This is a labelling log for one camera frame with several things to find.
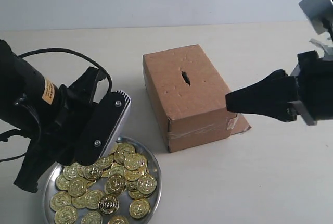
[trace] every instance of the bolt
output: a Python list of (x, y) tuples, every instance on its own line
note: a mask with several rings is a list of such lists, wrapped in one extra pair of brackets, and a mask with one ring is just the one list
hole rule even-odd
[(99, 146), (101, 146), (101, 144), (102, 144), (102, 142), (100, 140), (95, 140), (94, 141), (94, 146), (95, 147), (99, 147)]
[(121, 106), (121, 101), (116, 101), (115, 106), (120, 107)]

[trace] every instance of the coin slot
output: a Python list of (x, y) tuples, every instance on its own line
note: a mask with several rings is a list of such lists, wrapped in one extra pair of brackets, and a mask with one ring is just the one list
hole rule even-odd
[(191, 82), (190, 82), (190, 80), (188, 78), (188, 75), (185, 71), (182, 71), (182, 77), (183, 77), (184, 81), (188, 84), (188, 86), (191, 86)]

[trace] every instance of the cardboard box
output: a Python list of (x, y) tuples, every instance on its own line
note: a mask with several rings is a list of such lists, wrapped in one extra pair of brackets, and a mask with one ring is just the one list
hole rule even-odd
[(143, 73), (170, 152), (251, 128), (243, 115), (227, 112), (230, 89), (199, 45), (143, 55)]

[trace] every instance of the white table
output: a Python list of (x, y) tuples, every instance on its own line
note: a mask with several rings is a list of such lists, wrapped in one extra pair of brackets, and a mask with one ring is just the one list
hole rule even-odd
[[(113, 88), (133, 99), (123, 131), (149, 147), (162, 170), (162, 197), (150, 223), (331, 223), (333, 219), (333, 128), (331, 121), (307, 127), (302, 119), (282, 123), (246, 116), (245, 134), (169, 154), (145, 91), (142, 55), (200, 44), (232, 89), (257, 82), (280, 68), (291, 72), (297, 53), (314, 49), (307, 22), (223, 26), (0, 32), (17, 54), (65, 47), (82, 52), (112, 75)], [(69, 85), (87, 67), (66, 54), (27, 59), (55, 84)], [(101, 84), (98, 98), (104, 94)], [(0, 131), (10, 126), (1, 122)], [(0, 143), (0, 157), (21, 154), (21, 138)], [(41, 192), (12, 183), (21, 160), (0, 164), (1, 223), (43, 223)], [(43, 187), (45, 177), (40, 181)]]

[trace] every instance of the round silver plate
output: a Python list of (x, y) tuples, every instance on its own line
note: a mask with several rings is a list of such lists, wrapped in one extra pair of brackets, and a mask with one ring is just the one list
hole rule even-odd
[[(155, 213), (161, 198), (162, 185), (161, 185), (160, 167), (158, 165), (156, 158), (154, 157), (154, 154), (138, 141), (126, 137), (120, 137), (118, 138), (117, 142), (118, 143), (127, 142), (132, 144), (135, 147), (137, 153), (143, 154), (147, 158), (149, 173), (155, 176), (157, 180), (157, 187), (156, 190), (153, 192), (153, 194), (149, 198), (147, 198), (150, 203), (150, 212), (144, 218), (136, 220), (130, 216), (129, 207), (133, 199), (129, 197), (128, 192), (126, 190), (118, 197), (119, 209), (110, 216), (103, 216), (103, 224), (107, 224), (108, 221), (114, 215), (125, 216), (129, 220), (129, 223), (140, 223), (140, 224), (148, 223), (152, 218), (153, 214)], [(61, 172), (62, 172), (62, 165), (57, 164), (52, 170), (50, 176), (48, 177), (43, 192), (43, 208), (44, 208), (44, 217), (46, 224), (54, 224), (55, 212), (51, 210), (49, 206), (49, 201), (53, 195), (59, 192), (58, 189), (56, 188), (56, 178), (58, 177), (58, 175), (61, 174)], [(104, 184), (106, 183), (106, 181), (107, 178), (101, 178), (89, 189), (90, 190), (100, 189), (104, 192)], [(78, 209), (79, 217), (75, 222), (75, 224), (80, 224), (82, 217), (88, 212), (89, 210), (86, 208)]]

